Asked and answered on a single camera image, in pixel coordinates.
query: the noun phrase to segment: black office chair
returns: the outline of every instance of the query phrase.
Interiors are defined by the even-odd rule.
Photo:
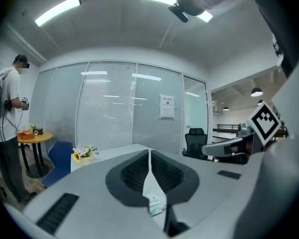
[[[185,134],[187,151],[183,151],[183,156],[207,160],[201,150],[202,146],[207,144],[207,135],[202,128],[190,128],[189,133]]]

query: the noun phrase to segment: blue chair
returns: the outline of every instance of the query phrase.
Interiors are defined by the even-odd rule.
[[[52,160],[54,168],[42,181],[45,187],[51,187],[54,183],[71,173],[72,153],[73,144],[71,142],[55,142],[49,151],[49,158]]]

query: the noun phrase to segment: ceiling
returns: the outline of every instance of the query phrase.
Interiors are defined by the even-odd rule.
[[[47,60],[83,47],[136,45],[175,53],[208,69],[272,38],[252,0],[210,10],[214,17],[208,23],[197,17],[182,23],[166,4],[154,1],[81,0],[38,27],[34,20],[62,1],[19,0],[6,18]]]
[[[218,110],[222,110],[224,106],[229,106],[231,110],[254,107],[260,99],[271,104],[272,97],[285,81],[285,74],[281,69],[277,69],[213,92],[211,96],[212,100],[217,102]],[[252,97],[251,91],[254,87],[259,87],[263,95]]]

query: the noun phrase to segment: small box on table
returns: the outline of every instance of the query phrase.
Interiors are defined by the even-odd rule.
[[[43,134],[43,128],[36,127],[33,132],[37,134]]]
[[[30,131],[23,131],[21,133],[18,133],[18,137],[21,139],[21,140],[29,140],[29,139],[33,139],[35,138],[35,135],[33,132],[30,132]]]

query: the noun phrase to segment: window blinds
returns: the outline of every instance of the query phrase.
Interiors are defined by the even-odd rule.
[[[127,63],[90,63],[78,107],[78,144],[101,149],[130,144],[135,68]]]
[[[138,65],[132,143],[180,153],[183,128],[181,74]],[[175,118],[160,119],[160,94],[175,97]]]
[[[39,73],[35,83],[30,103],[29,123],[36,127],[44,128],[46,99],[54,72],[55,69]]]
[[[76,108],[87,63],[57,68],[50,88],[45,130],[58,140],[75,144]]]

